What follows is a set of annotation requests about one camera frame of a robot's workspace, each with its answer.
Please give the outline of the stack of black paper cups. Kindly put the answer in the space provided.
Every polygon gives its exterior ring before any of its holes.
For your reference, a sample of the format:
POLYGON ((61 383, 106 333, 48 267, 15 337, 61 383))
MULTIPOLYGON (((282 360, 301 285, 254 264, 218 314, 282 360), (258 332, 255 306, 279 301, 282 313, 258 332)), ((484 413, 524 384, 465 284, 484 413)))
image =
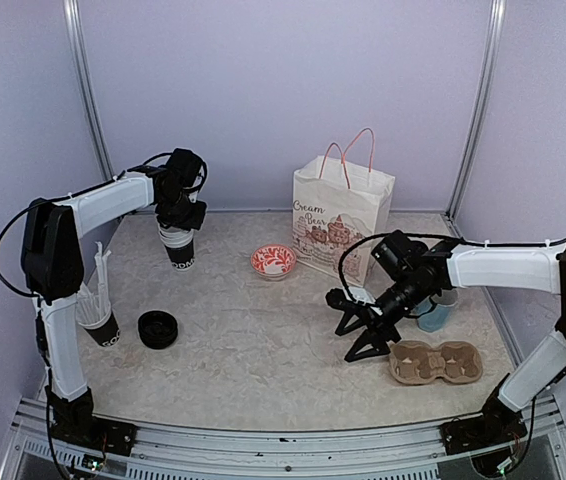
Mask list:
POLYGON ((185 271, 194 264, 194 231, 158 225, 159 238, 174 269, 185 271))

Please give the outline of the white paper takeout bag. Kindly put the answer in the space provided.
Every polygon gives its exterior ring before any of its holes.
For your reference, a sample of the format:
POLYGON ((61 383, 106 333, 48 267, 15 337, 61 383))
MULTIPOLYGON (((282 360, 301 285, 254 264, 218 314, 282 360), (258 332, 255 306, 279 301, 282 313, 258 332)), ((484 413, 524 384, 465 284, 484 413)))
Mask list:
POLYGON ((371 266, 366 243, 341 256, 356 242, 385 229, 396 178, 368 164, 346 159, 348 150, 331 143, 326 152, 293 175, 292 249, 297 260, 348 283, 362 286, 371 266))

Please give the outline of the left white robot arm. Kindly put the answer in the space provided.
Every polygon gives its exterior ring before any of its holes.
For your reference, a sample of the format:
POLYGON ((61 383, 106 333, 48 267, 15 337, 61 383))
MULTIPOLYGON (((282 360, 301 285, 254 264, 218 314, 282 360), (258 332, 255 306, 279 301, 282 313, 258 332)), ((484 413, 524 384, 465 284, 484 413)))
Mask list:
POLYGON ((76 403, 91 396, 79 355, 79 328, 105 347, 120 337, 109 297, 109 253, 99 248, 94 256, 98 288, 91 291, 84 282, 82 238, 147 207, 153 208, 168 248, 189 248, 202 226, 207 205, 198 194, 208 178, 206 162, 184 149, 164 156, 163 165, 148 159, 81 192, 35 199, 19 214, 25 220, 21 269, 26 287, 8 288, 33 302, 47 395, 53 401, 76 403))

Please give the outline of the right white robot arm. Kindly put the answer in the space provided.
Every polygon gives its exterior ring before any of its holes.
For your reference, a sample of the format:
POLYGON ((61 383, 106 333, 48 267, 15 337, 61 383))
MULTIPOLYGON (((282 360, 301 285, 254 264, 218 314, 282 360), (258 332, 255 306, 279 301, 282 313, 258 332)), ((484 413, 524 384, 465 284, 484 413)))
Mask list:
POLYGON ((342 312, 339 336, 361 332, 345 355, 348 363, 386 356, 401 338, 397 323, 426 298, 455 288, 537 290, 561 300, 554 329, 507 376, 485 402, 474 433, 498 442, 520 412, 566 372, 566 238, 543 243, 482 243, 444 235, 428 247, 428 235, 395 230, 372 235, 371 255, 393 280, 377 298, 355 294, 349 285, 330 290, 327 304, 342 312))

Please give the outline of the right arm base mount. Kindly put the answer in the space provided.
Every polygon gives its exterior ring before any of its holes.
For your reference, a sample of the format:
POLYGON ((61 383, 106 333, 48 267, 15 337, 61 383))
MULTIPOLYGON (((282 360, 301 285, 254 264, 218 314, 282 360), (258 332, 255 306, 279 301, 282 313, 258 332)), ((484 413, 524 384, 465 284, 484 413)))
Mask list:
POLYGON ((447 455, 455 455, 514 441, 527 435, 519 411, 512 411, 491 395, 479 414, 443 423, 439 427, 447 455))

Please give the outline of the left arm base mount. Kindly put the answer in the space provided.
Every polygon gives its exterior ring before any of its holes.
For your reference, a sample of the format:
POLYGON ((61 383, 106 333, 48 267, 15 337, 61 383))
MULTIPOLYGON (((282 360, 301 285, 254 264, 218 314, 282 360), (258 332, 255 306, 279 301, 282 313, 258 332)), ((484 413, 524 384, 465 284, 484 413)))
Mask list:
POLYGON ((74 400, 61 398, 49 388, 46 394, 53 414, 53 439, 105 453, 131 455, 137 426, 95 416, 90 388, 74 400))

